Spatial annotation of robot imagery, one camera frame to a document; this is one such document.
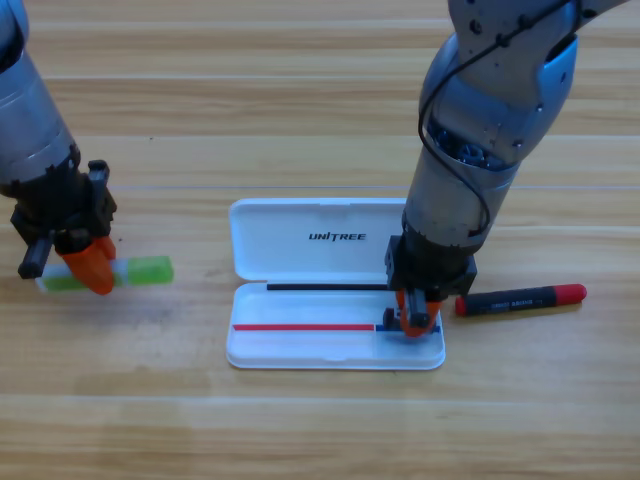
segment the robotic arm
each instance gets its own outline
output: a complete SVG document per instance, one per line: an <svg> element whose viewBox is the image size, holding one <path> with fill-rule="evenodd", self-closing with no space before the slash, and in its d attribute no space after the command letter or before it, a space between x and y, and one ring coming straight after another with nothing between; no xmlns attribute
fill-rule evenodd
<svg viewBox="0 0 640 480"><path fill-rule="evenodd" d="M109 239L116 204L109 168L80 151L38 74L26 43L22 0L0 0L0 193L16 200L11 217L27 244L22 278L42 275L52 247L75 277L99 294L113 288Z"/></svg>
<svg viewBox="0 0 640 480"><path fill-rule="evenodd" d="M439 302L468 293L473 255L569 94L577 31L626 1L449 0L455 34L424 81L424 148L385 258L405 333L427 332Z"/></svg>

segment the red line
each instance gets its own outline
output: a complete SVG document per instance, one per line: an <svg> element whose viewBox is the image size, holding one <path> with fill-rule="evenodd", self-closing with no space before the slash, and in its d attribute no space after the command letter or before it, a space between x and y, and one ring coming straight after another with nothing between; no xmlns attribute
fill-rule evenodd
<svg viewBox="0 0 640 480"><path fill-rule="evenodd" d="M375 330L375 325L371 324L287 324L287 323L274 323L274 324L239 324L234 325L233 329L243 332L372 332Z"/></svg>

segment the green marker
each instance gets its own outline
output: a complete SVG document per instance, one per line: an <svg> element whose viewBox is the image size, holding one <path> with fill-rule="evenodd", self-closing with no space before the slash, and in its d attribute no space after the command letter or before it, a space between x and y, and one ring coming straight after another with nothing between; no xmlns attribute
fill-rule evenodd
<svg viewBox="0 0 640 480"><path fill-rule="evenodd" d="M164 285L173 281L173 267L169 257L120 258L110 263L114 287ZM40 290L50 293L87 290L65 264L47 265L36 283Z"/></svg>

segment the black cable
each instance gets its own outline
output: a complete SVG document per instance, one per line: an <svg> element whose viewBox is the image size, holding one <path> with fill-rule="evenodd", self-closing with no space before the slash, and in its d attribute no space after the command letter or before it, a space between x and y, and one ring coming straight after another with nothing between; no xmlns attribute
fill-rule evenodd
<svg viewBox="0 0 640 480"><path fill-rule="evenodd" d="M511 40L513 38L515 38L516 36L520 35L525 30L529 30L529 29L533 28L538 22L540 22L541 20L544 20L549 15L555 13L556 11L560 10L562 7L564 7L565 5L567 5L567 4L569 4L569 3L573 2L573 1L574 0L561 0L559 2L556 2L553 5L547 7L546 9L544 9L541 13L539 13L538 15L536 15L535 17L533 17L531 19L528 18L525 15L522 15L518 19L519 27L517 29L515 29L514 31L512 31L511 33L509 33L508 35L505 35L505 36L503 36L501 34L498 34L496 36L496 41L495 41L495 43L493 45L491 45L490 47L487 47L486 49L484 49L483 51L481 51L480 53L478 53L474 57L471 57L469 60L467 60L466 62L462 63L461 65L458 65L456 68L451 70L447 75L445 75L444 78L442 80L440 80L440 83L438 83L436 88L433 89L433 92L431 92L429 97L427 97L427 100L425 101L424 105L420 109L420 114L418 116L418 136L420 137L420 140L422 141L422 144L427 149L427 151L436 159L436 161L445 170L447 170L451 175L456 177L460 182L462 182L462 184L465 187L467 187L469 190L471 190L471 192L476 197L478 197L478 200L480 201L480 204L482 205L482 209L484 210L484 217L485 217L484 224L480 228L470 231L469 232L469 236L470 237L474 237L476 235L482 235L482 233L484 233L487 230L487 228L489 228L489 225L491 224L491 210L489 209L489 205L487 204L487 201L482 196L482 193L480 193L466 178L464 178L462 175L460 175L458 172L456 172L453 167L451 167L448 163L446 163L442 159L442 157L440 157L438 155L438 153L435 151L435 149L431 145L429 145L429 142L427 142L427 139L426 139L425 134L423 132L423 125L424 125L424 119L425 119L425 117L427 115L427 110L429 109L429 105L431 103L433 103L433 100L435 99L436 95L438 95L438 93L440 93L440 90L442 90L442 88L447 84L447 82L449 82L449 80L451 80L455 75L457 75L461 71L465 70L467 67L470 67L471 65L473 65L477 61L483 59L484 57L486 57L487 55L489 55L493 51L497 50L498 48L501 48L501 47L506 48L506 47L508 47L509 43L511 42ZM578 0L578 7L580 7L581 3L582 3L582 1ZM577 26L579 25L579 21L580 21L579 18L580 18L580 15L581 15L581 10L582 10L581 8L577 9L577 14L576 15L577 15L578 19L576 20L576 29L577 29Z"/></svg>

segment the wood grain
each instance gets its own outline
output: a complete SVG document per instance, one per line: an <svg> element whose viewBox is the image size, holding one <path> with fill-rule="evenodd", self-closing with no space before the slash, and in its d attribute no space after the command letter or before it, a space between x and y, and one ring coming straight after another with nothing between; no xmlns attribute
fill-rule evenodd
<svg viewBox="0 0 640 480"><path fill-rule="evenodd" d="M228 209L405 196L444 0L26 4L84 165L111 167L119 255L169 254L176 279L40 294L0 202L0 479L640 478L640 2L585 29L477 255L474 291L589 297L474 320L449 300L428 373L230 367Z"/></svg>
<svg viewBox="0 0 640 480"><path fill-rule="evenodd" d="M399 135L80 136L77 141L85 160L108 159L112 183L128 187L405 187L420 153L418 138ZM640 136L550 135L523 162L515 187L640 187L639 150Z"/></svg>

